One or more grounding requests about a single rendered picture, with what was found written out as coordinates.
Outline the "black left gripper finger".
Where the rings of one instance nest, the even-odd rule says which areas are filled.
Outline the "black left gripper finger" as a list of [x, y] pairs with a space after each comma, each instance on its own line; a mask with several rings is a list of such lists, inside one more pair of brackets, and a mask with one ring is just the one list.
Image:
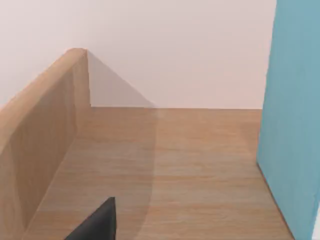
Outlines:
[[109, 197], [64, 240], [116, 240], [116, 198]]

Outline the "light blue rack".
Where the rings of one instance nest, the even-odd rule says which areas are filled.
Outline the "light blue rack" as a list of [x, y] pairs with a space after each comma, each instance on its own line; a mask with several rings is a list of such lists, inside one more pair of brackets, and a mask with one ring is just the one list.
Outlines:
[[320, 240], [320, 0], [277, 0], [257, 163], [295, 240]]

